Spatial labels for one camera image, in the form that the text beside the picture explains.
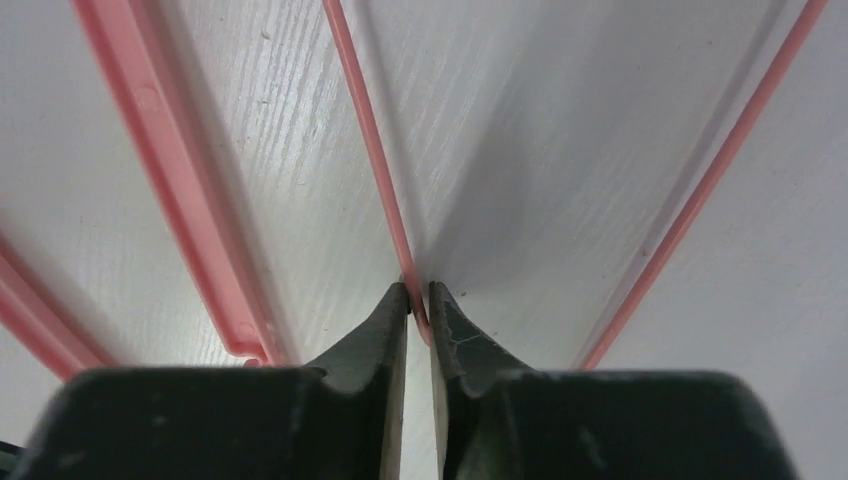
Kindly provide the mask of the pink plastic hanger lowest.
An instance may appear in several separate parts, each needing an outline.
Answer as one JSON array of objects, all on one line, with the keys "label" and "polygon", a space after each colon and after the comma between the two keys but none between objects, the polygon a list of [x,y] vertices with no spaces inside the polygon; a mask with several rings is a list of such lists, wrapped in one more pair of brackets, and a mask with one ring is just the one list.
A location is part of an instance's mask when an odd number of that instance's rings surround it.
[{"label": "pink plastic hanger lowest", "polygon": [[[250,366],[289,363],[161,7],[73,7],[223,346]],[[1,247],[1,322],[61,380],[113,364],[8,244]]]}]

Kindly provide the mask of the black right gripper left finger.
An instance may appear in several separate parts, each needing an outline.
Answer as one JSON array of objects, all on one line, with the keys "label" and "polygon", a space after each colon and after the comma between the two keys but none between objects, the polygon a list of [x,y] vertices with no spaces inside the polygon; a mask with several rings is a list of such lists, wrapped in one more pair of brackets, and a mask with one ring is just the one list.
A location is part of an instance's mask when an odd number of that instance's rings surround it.
[{"label": "black right gripper left finger", "polygon": [[307,366],[311,479],[397,479],[405,394],[408,293],[393,283],[372,313]]}]

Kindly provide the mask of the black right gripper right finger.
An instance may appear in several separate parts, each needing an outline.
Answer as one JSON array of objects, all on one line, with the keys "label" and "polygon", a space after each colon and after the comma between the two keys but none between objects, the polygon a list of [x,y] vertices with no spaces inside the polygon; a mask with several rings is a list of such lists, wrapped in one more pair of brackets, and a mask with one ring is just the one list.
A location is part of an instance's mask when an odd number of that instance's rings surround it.
[{"label": "black right gripper right finger", "polygon": [[432,281],[428,291],[439,474],[456,479],[479,424],[481,399],[500,373],[530,366],[474,324],[444,283]]}]

